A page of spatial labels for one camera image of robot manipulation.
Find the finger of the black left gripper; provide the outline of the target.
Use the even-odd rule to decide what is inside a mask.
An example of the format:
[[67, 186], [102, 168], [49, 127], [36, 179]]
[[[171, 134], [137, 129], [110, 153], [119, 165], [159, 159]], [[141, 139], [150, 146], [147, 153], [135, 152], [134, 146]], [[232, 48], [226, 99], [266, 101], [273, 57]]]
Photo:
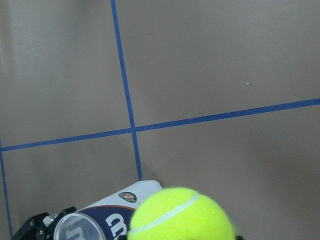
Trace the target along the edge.
[[47, 212], [29, 217], [11, 238], [12, 240], [53, 240], [58, 222], [65, 216], [75, 213], [77, 208], [71, 206], [59, 214]]

